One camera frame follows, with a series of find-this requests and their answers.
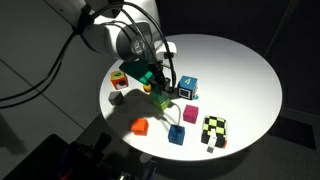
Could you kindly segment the black green gripper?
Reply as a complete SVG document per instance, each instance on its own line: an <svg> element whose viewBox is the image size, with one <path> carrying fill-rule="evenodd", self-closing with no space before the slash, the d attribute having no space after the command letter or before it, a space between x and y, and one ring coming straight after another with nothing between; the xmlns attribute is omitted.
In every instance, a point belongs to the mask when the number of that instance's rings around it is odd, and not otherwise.
<svg viewBox="0 0 320 180"><path fill-rule="evenodd" d="M169 83L165 80L160 66L144 61L123 62L119 69L144 85L151 85L151 92L167 93Z"/></svg>

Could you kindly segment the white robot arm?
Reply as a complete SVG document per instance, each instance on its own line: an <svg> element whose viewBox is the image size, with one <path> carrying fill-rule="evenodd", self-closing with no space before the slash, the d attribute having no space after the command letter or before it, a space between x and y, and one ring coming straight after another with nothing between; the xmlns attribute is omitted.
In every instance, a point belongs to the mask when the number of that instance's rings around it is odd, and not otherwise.
<svg viewBox="0 0 320 180"><path fill-rule="evenodd" d="M122 0L98 10L86 0L43 0L72 27L91 50L122 62L120 70L161 92L173 92L176 74L167 78L164 61L177 55L160 28L155 0Z"/></svg>

